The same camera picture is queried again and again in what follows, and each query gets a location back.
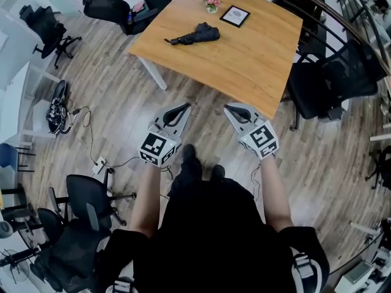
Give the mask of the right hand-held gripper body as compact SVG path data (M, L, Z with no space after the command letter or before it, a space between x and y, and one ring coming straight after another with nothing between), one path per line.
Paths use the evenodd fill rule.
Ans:
M239 142L259 160L274 155L279 149L279 140L270 121L255 125L255 128L240 137Z

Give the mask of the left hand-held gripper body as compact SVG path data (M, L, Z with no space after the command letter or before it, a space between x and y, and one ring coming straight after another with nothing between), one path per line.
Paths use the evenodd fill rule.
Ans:
M146 163L162 167L178 150L180 130L157 117L150 122L139 147L139 158Z

